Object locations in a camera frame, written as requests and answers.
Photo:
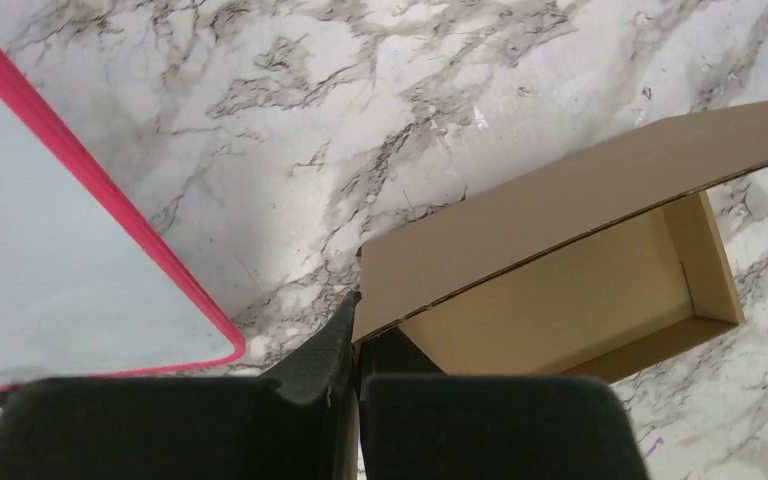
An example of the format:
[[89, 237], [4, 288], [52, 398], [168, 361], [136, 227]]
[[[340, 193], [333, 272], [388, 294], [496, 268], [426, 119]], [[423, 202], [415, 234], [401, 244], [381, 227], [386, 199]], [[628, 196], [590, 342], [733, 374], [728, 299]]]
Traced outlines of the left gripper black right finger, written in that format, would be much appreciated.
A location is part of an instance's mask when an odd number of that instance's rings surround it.
[[447, 375], [399, 330], [359, 350], [370, 479], [646, 479], [609, 386], [565, 376]]

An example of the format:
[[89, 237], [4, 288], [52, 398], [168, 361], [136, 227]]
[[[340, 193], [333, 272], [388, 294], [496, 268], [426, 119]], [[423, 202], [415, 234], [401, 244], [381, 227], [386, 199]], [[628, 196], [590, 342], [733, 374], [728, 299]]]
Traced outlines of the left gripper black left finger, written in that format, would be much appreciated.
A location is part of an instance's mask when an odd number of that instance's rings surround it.
[[0, 479], [353, 479], [349, 292], [259, 376], [62, 377], [3, 398]]

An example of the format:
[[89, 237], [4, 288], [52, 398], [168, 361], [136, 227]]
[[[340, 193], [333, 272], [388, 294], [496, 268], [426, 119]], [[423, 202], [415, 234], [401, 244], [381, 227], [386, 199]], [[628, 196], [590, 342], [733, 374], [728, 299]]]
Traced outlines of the brown cardboard box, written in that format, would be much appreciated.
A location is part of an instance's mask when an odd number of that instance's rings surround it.
[[664, 118], [367, 241], [354, 338], [454, 375], [614, 382], [744, 320], [708, 190], [768, 167], [768, 100]]

